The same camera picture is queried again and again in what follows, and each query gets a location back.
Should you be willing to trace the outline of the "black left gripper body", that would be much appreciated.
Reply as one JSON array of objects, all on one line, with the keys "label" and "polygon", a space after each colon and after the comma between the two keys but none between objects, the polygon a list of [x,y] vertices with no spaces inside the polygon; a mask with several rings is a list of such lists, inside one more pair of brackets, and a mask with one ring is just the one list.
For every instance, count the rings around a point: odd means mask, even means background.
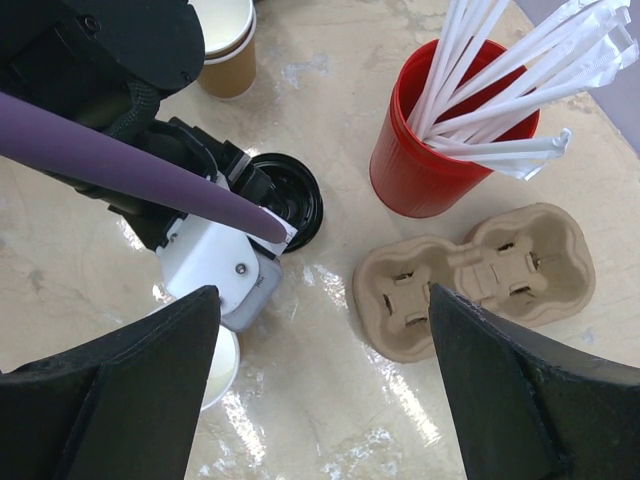
[{"label": "black left gripper body", "polygon": [[271,240],[273,221],[257,202],[216,184],[218,146],[176,118],[152,122],[130,143],[103,135],[85,163],[91,176],[76,176],[74,189],[123,216],[149,250],[189,215]]}]

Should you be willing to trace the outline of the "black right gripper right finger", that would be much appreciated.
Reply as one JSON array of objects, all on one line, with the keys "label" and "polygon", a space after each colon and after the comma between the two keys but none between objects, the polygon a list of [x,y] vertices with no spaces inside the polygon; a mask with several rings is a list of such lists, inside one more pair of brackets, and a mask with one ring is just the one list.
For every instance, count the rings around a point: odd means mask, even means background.
[{"label": "black right gripper right finger", "polygon": [[469,479],[636,479],[639,370],[435,284],[429,320]]}]

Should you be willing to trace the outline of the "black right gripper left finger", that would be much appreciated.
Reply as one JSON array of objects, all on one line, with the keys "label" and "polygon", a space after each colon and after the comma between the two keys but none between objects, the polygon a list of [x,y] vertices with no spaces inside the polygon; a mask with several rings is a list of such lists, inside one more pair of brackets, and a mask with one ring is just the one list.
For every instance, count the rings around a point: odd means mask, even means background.
[{"label": "black right gripper left finger", "polygon": [[2,374],[2,478],[184,478],[220,319],[204,286]]}]

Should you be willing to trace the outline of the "white paper coffee cup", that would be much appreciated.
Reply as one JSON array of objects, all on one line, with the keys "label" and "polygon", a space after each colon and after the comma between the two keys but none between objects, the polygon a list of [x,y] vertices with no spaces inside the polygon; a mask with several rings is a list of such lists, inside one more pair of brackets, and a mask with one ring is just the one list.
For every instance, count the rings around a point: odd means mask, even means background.
[{"label": "white paper coffee cup", "polygon": [[240,366],[238,335],[220,325],[200,411],[216,405],[231,389]]}]

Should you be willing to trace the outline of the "black plastic cup lid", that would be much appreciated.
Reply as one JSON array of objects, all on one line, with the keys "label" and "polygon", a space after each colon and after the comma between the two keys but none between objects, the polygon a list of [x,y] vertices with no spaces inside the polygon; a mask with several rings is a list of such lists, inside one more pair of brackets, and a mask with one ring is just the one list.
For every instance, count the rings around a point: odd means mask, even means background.
[{"label": "black plastic cup lid", "polygon": [[297,230],[284,252],[293,253],[306,246],[318,234],[324,217],[316,178],[301,161],[283,153],[257,155],[252,165],[271,181],[259,205]]}]

